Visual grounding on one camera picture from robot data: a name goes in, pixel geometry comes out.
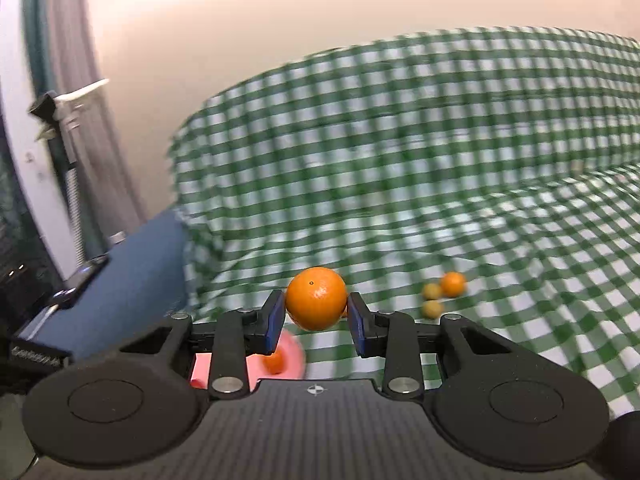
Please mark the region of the green longan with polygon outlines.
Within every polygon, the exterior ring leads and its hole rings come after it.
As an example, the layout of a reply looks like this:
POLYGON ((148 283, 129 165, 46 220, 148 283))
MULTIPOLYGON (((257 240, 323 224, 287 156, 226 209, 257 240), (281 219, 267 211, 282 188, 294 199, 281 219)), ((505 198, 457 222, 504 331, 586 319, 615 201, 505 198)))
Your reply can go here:
POLYGON ((442 298, 442 288, 438 283, 426 283, 422 288, 422 296, 425 301, 437 301, 442 298))
POLYGON ((442 303, 435 299, 424 301, 421 307, 422 316, 429 320, 437 320, 444 314, 444 312, 445 309, 442 303))

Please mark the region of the small round orange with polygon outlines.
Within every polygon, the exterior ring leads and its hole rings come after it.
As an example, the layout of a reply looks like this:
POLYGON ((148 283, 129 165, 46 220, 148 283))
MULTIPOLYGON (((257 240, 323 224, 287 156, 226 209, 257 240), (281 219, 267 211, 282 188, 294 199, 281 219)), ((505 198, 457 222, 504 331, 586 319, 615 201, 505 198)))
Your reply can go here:
POLYGON ((439 281, 442 294, 448 298, 462 296, 466 291, 466 278, 459 272, 447 272, 439 281))

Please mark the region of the orange with stem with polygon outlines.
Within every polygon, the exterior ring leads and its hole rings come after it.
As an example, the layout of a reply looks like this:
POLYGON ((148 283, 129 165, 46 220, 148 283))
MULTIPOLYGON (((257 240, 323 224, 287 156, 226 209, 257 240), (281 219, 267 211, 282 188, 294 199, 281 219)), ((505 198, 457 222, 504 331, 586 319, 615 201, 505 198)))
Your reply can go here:
POLYGON ((285 292, 285 307, 303 330, 318 332, 333 326, 347 307, 347 287, 340 274, 314 266, 299 272, 285 292))

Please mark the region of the orange on plate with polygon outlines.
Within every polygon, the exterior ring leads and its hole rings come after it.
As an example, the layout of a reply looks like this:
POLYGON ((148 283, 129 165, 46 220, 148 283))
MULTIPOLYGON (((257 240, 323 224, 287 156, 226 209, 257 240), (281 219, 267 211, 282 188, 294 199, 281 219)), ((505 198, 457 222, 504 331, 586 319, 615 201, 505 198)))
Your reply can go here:
POLYGON ((286 356, 281 349, 274 350, 269 356, 262 356, 262 366, 270 375, 280 375, 286 369, 286 356))

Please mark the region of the pink round plate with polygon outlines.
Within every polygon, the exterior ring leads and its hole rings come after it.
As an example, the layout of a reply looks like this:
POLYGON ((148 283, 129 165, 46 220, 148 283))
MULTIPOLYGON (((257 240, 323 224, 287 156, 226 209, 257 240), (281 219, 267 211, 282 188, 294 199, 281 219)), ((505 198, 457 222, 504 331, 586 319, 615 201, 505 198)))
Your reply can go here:
MULTIPOLYGON (((194 388, 205 389, 210 360, 210 353, 198 353, 195 357, 194 369, 190 384, 194 388)), ((250 391, 263 379, 299 380, 305 375, 305 351, 297 338, 288 330, 282 330, 277 348, 270 356, 253 354, 246 358, 250 391)))

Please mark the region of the black smartphone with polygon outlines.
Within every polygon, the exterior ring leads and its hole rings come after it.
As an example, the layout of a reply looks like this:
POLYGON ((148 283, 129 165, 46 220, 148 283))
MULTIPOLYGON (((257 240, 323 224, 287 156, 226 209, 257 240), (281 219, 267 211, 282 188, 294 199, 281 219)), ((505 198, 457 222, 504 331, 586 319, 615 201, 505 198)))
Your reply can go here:
POLYGON ((49 307, 69 309, 84 293, 89 284, 106 267, 111 260, 107 254, 99 255, 84 262, 56 292, 48 303, 49 307))

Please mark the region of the green white checkered cloth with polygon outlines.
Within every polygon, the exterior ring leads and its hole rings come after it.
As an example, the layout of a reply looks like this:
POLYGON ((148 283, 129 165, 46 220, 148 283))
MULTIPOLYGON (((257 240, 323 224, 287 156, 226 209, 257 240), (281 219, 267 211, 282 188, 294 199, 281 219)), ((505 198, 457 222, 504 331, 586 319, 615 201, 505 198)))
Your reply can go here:
POLYGON ((547 27, 333 49, 207 99, 168 158, 198 322, 312 266, 446 310, 639 406, 639 44, 547 27))

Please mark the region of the phone holder stand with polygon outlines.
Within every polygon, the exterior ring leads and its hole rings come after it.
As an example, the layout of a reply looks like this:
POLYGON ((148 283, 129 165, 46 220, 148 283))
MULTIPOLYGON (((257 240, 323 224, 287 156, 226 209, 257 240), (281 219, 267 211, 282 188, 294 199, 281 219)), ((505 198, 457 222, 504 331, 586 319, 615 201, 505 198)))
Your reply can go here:
POLYGON ((36 140, 58 139, 62 143, 64 195, 78 266, 87 261, 86 234, 90 230, 93 212, 91 203, 84 197, 86 186, 82 182, 81 163, 74 137, 80 130, 80 116, 99 99, 101 89, 109 82, 108 78, 103 78, 63 94, 48 91, 38 96, 28 109, 29 114, 42 122, 36 140))

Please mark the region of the grey curtain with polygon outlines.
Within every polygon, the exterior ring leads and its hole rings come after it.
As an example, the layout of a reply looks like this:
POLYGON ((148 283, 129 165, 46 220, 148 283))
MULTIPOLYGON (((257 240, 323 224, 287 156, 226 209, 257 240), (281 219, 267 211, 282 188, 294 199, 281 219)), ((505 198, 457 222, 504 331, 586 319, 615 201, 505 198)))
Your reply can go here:
MULTIPOLYGON (((32 88, 41 98, 62 96, 103 78, 96 60, 87 0, 21 0, 32 88)), ((85 255, 107 252, 117 234, 146 221, 120 149, 102 89, 72 111, 67 138, 77 157, 76 210, 85 255)))

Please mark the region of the white door frame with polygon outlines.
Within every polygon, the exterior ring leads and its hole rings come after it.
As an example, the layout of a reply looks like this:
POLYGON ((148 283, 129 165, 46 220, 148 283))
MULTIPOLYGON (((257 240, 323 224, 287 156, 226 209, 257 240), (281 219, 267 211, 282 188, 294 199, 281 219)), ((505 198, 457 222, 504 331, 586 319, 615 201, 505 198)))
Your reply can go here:
POLYGON ((55 270, 65 280, 77 257, 63 195, 40 121, 28 110, 35 101, 23 36, 22 0, 1 0, 1 107, 15 172, 37 233, 55 270))

